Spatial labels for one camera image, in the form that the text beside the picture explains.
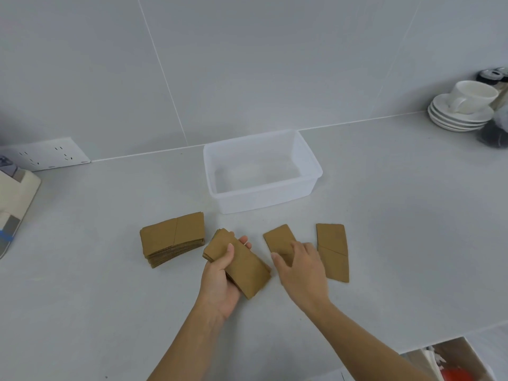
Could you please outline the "person's right hand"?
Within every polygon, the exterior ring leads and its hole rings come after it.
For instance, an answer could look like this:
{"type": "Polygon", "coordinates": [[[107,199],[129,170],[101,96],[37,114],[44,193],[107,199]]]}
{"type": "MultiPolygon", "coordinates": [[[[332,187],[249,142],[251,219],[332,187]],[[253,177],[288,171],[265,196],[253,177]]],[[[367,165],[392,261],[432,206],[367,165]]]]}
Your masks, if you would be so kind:
{"type": "Polygon", "coordinates": [[[293,279],[280,280],[289,297],[310,319],[330,304],[325,268],[311,243],[292,242],[293,279]]]}

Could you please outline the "person's right forearm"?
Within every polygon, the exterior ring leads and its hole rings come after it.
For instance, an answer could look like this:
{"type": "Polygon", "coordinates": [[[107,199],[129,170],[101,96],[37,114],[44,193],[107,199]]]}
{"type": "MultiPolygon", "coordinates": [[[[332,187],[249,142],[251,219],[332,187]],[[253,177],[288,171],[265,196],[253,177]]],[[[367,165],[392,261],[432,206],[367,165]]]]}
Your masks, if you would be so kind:
{"type": "Polygon", "coordinates": [[[432,381],[327,300],[301,307],[355,381],[432,381]]]}

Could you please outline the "open cardboard box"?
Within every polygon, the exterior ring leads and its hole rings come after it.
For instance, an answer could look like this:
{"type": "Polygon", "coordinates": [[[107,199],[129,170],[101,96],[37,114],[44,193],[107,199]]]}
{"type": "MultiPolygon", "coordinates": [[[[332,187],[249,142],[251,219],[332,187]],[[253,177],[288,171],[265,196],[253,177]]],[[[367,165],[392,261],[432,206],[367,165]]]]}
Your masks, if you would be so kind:
{"type": "MultiPolygon", "coordinates": [[[[435,344],[433,347],[447,361],[444,367],[463,368],[473,376],[474,381],[497,381],[490,367],[480,359],[466,338],[455,338],[435,344]]],[[[402,356],[424,372],[432,381],[443,381],[441,373],[433,371],[430,367],[422,349],[403,353],[402,356]]]]}

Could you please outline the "clear plastic container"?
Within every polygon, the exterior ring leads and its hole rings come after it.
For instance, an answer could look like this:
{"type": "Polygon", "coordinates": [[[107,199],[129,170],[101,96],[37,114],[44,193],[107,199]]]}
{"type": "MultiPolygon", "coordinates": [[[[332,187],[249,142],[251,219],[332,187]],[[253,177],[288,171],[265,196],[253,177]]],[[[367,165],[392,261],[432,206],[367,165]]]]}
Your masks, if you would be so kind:
{"type": "Polygon", "coordinates": [[[306,197],[323,175],[296,130],[206,144],[203,157],[209,193],[224,215],[306,197]]]}

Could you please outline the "tall stack of brown sleeves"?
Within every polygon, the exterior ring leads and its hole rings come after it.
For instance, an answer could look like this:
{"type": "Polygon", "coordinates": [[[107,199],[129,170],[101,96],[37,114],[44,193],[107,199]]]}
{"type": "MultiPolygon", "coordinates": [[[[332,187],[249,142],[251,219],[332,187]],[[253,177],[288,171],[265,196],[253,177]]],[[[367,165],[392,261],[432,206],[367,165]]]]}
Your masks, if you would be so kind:
{"type": "Polygon", "coordinates": [[[143,255],[156,268],[188,251],[205,245],[203,212],[172,218],[140,230],[143,255]]]}

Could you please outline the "person's left forearm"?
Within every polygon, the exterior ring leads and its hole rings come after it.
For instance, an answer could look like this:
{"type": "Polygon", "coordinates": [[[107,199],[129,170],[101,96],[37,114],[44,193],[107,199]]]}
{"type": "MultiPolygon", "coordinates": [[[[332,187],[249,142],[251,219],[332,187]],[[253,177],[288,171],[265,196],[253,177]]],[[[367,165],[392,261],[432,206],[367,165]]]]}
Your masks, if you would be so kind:
{"type": "Polygon", "coordinates": [[[216,308],[197,302],[147,381],[202,381],[224,322],[216,308]]]}

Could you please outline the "hand-sized bundle of brown sleeves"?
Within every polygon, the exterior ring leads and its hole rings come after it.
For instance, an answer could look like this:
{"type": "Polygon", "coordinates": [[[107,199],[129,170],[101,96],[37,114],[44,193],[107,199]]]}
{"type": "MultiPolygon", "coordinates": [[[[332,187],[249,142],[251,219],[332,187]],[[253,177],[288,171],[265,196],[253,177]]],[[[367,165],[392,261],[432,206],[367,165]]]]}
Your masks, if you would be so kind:
{"type": "Polygon", "coordinates": [[[203,257],[209,262],[215,262],[225,255],[229,244],[234,248],[234,258],[225,269],[226,275],[245,298],[251,300],[270,281],[271,269],[226,229],[215,232],[204,248],[203,257]]]}

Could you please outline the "dark glass jar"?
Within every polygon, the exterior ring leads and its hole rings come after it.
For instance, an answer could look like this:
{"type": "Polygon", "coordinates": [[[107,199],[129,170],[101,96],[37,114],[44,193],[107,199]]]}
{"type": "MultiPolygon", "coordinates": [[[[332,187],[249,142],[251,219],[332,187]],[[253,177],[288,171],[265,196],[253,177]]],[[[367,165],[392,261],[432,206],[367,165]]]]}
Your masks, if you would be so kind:
{"type": "Polygon", "coordinates": [[[492,148],[508,149],[508,107],[494,114],[479,131],[477,140],[492,148]]]}

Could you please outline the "orange plastic item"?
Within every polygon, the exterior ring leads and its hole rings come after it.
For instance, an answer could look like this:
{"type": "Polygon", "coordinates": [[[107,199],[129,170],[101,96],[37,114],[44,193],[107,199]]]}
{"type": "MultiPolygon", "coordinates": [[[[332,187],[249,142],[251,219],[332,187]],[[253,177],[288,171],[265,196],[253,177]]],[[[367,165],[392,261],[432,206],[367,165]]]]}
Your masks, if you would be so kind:
{"type": "Polygon", "coordinates": [[[474,381],[473,376],[460,367],[443,367],[440,371],[443,381],[474,381]]]}

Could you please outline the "person's left hand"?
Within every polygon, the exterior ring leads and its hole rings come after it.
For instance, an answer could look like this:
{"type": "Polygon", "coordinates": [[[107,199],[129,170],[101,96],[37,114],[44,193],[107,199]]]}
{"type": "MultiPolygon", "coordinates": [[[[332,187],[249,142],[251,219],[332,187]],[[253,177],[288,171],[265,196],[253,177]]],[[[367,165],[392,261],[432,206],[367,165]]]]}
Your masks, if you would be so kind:
{"type": "Polygon", "coordinates": [[[234,311],[240,291],[226,276],[226,271],[213,272],[207,262],[201,278],[195,307],[215,324],[223,324],[234,311]]]}

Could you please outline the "white paper item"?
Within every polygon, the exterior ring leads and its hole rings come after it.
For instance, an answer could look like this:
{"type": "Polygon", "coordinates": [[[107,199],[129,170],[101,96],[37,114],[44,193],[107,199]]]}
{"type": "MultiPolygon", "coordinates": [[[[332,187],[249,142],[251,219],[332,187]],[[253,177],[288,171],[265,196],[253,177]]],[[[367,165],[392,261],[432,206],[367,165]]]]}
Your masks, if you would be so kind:
{"type": "Polygon", "coordinates": [[[447,361],[435,351],[433,346],[423,348],[422,353],[433,371],[441,372],[444,369],[444,364],[446,364],[447,361]]]}

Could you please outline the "glass jar with black lid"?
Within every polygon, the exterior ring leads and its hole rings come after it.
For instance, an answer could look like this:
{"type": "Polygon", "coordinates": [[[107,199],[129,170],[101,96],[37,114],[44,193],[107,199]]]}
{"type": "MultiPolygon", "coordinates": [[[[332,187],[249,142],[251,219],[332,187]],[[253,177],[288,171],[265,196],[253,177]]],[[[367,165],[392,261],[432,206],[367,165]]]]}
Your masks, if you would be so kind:
{"type": "Polygon", "coordinates": [[[495,86],[500,83],[503,78],[503,73],[498,70],[481,70],[477,73],[475,81],[490,86],[495,86]]]}
{"type": "Polygon", "coordinates": [[[490,104],[494,112],[508,103],[508,66],[495,69],[502,75],[502,79],[494,86],[499,91],[498,97],[490,104]]]}

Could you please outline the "white wall socket panel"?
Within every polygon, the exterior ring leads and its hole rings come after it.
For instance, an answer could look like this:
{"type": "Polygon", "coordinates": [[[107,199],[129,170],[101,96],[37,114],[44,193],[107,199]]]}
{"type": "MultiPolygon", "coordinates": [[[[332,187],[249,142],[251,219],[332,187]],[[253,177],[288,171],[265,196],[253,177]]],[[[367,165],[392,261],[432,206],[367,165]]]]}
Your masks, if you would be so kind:
{"type": "Polygon", "coordinates": [[[11,160],[19,168],[32,172],[84,165],[91,162],[70,137],[1,146],[0,155],[11,160]]]}

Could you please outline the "white saucer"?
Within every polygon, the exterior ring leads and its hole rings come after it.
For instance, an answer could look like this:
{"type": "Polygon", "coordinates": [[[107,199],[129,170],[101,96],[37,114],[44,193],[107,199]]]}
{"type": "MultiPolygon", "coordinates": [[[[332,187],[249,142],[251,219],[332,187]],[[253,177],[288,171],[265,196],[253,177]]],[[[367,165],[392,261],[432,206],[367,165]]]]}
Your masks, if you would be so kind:
{"type": "Polygon", "coordinates": [[[464,124],[464,123],[451,123],[450,121],[442,120],[438,116],[436,116],[431,109],[428,108],[427,113],[429,115],[430,120],[441,128],[446,128],[450,131],[454,132],[469,132],[474,130],[479,130],[483,128],[487,122],[476,123],[476,124],[464,124]]]}
{"type": "Polygon", "coordinates": [[[470,121],[464,121],[464,120],[456,120],[456,119],[454,119],[454,118],[449,118],[449,117],[447,117],[447,116],[442,115],[441,113],[438,113],[438,112],[435,110],[435,108],[433,107],[433,104],[431,104],[428,108],[429,108],[429,109],[431,109],[431,110],[433,111],[433,113],[434,113],[436,116],[438,116],[440,119],[442,119],[442,120],[446,120],[446,121],[450,121],[451,123],[453,123],[453,122],[455,122],[455,123],[459,123],[459,122],[460,122],[460,123],[464,123],[464,124],[466,124],[466,123],[467,123],[467,124],[473,124],[473,123],[474,123],[474,124],[476,124],[476,123],[488,122],[488,120],[487,120],[487,121],[479,121],[479,122],[478,122],[478,121],[473,121],[473,122],[470,122],[470,121]]]}
{"type": "Polygon", "coordinates": [[[487,122],[480,123],[478,125],[451,125],[445,121],[438,119],[434,114],[428,111],[429,119],[438,127],[455,132],[455,133],[467,133],[482,129],[487,122]]]}
{"type": "Polygon", "coordinates": [[[432,101],[434,110],[444,117],[449,117],[457,121],[479,123],[487,122],[494,116],[494,111],[489,106],[481,108],[478,112],[474,112],[472,114],[454,113],[448,106],[448,96],[448,93],[440,94],[437,95],[432,101]]]}

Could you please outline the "brown cardboard cup sleeve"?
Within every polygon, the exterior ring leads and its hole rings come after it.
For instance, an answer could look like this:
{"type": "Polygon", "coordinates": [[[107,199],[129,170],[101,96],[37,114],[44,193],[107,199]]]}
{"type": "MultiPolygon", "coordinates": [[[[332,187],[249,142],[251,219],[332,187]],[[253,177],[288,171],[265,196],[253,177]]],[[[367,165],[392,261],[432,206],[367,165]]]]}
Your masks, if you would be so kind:
{"type": "Polygon", "coordinates": [[[343,224],[316,224],[317,250],[326,277],[349,283],[350,271],[346,230],[343,224]]]}
{"type": "Polygon", "coordinates": [[[287,266],[291,267],[294,259],[292,242],[295,237],[287,224],[283,224],[263,234],[270,252],[279,254],[287,266]]]}

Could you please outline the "white ceramic cup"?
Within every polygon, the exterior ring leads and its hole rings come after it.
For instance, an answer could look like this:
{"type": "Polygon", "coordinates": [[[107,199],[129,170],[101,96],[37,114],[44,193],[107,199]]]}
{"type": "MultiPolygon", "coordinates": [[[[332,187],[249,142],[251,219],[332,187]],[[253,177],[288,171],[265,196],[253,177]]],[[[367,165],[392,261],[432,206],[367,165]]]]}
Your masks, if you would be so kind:
{"type": "Polygon", "coordinates": [[[476,113],[499,96],[494,87],[477,81],[459,81],[448,95],[447,103],[451,112],[460,114],[476,113]]]}

